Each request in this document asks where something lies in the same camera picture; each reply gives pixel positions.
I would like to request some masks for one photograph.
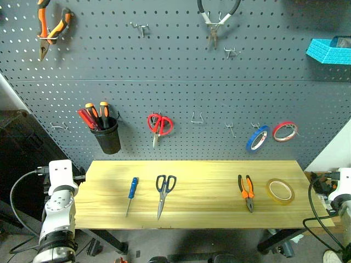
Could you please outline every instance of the black cup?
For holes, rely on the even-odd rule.
[[[106,130],[91,130],[104,153],[113,155],[121,149],[120,137],[118,136],[118,123],[115,118],[109,117],[110,128]]]

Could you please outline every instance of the blue tape roll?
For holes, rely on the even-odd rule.
[[[257,137],[261,135],[261,133],[264,133],[263,137],[261,138],[261,141],[253,146],[252,145],[253,142]],[[250,139],[247,141],[246,150],[248,150],[249,152],[257,152],[266,142],[268,134],[269,134],[269,127],[267,125],[260,127],[258,130],[255,131],[254,134],[252,134]]]

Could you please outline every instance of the red tape roll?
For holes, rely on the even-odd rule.
[[[284,137],[284,138],[277,138],[276,137],[276,133],[278,132],[279,129],[281,129],[282,127],[285,127],[285,126],[290,126],[291,128],[293,128],[293,131],[290,135],[288,135],[287,137]],[[284,142],[284,141],[289,141],[291,140],[292,138],[295,137],[295,135],[297,134],[297,125],[293,122],[283,122],[283,123],[280,123],[278,124],[273,132],[272,132],[272,137],[274,138],[274,140],[278,141],[278,142]]]

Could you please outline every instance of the black scissors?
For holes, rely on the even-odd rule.
[[[162,178],[162,184],[161,187],[159,187],[159,180]],[[170,179],[173,179],[173,185],[170,188]],[[156,179],[156,189],[160,193],[160,202],[158,203],[158,211],[157,211],[157,219],[160,219],[163,206],[165,204],[165,199],[168,193],[170,193],[174,187],[176,186],[177,178],[173,175],[169,175],[168,178],[166,179],[165,175],[159,175]]]

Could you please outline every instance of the orange-handled pliers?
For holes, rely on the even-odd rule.
[[[38,33],[38,37],[41,39],[40,41],[40,50],[39,50],[39,59],[42,61],[49,50],[49,46],[51,44],[55,44],[59,35],[69,24],[72,16],[72,12],[69,8],[64,8],[61,14],[61,20],[59,24],[54,28],[53,31],[48,33],[47,25],[46,25],[46,7],[50,3],[50,0],[39,0],[38,1],[38,19],[39,19],[39,27],[40,32]]]
[[[247,192],[244,188],[242,176],[240,174],[237,176],[237,183],[239,185],[239,189],[240,189],[240,192],[242,194],[242,197],[246,200],[246,205],[247,205],[249,211],[252,213],[253,212],[253,198],[254,198],[253,183],[251,181],[250,176],[248,176],[248,175],[246,175],[246,181],[248,184],[248,188],[250,189],[249,192]]]

